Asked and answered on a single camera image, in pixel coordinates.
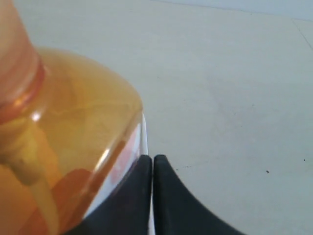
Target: white floor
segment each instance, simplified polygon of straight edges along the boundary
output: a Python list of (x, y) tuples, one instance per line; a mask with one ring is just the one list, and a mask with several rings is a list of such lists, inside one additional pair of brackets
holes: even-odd
[(218, 216), (249, 235), (313, 234), (313, 23), (149, 0), (15, 2), (34, 43), (137, 88), (150, 154), (167, 154)]

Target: floor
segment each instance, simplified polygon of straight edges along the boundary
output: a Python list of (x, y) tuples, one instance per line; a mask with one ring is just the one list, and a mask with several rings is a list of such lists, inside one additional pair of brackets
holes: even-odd
[(149, 0), (15, 0), (37, 45), (140, 92), (151, 155), (250, 235), (313, 234), (313, 23)]

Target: orange liquid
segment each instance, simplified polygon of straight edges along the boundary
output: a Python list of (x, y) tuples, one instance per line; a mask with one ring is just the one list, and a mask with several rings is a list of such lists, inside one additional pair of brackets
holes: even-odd
[(27, 187), (0, 165), (0, 234), (63, 233), (80, 223), (141, 122), (140, 97), (117, 74), (68, 52), (39, 54), (45, 78), (20, 116), (35, 122), (44, 181)]

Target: plastic container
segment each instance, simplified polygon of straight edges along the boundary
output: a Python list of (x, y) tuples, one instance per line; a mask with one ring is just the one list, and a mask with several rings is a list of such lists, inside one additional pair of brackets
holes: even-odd
[(0, 234), (60, 234), (139, 156), (142, 103), (108, 68), (29, 42), (0, 0)]

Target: black rubber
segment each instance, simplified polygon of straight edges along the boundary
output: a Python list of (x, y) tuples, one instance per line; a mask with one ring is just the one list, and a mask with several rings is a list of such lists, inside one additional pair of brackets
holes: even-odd
[(156, 235), (243, 235), (188, 191), (164, 155), (154, 158), (153, 205)]
[(147, 235), (152, 160), (141, 156), (127, 179), (66, 235)]

